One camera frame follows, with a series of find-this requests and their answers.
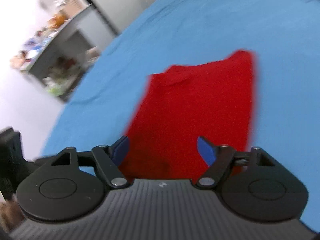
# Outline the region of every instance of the gray ribbed panel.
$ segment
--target gray ribbed panel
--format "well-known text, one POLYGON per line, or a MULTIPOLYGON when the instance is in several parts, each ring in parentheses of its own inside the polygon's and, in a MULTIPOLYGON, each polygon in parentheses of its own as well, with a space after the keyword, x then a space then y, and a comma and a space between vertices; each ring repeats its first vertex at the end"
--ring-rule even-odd
POLYGON ((189 180, 135 180, 113 190, 93 213, 47 225, 25 221, 11 233, 19 240, 308 240, 314 234, 298 220, 257 224, 228 211, 214 192, 189 180))

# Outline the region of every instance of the blue sheet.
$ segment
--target blue sheet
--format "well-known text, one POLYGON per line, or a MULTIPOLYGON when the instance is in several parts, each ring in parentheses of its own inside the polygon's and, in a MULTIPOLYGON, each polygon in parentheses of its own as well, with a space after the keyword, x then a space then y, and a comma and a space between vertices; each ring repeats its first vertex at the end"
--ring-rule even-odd
POLYGON ((303 181, 309 201, 302 221, 320 231, 319 25, 319 0, 157 0, 103 52, 43 153, 115 142, 147 75, 250 49, 258 56, 250 145, 263 147, 303 181))

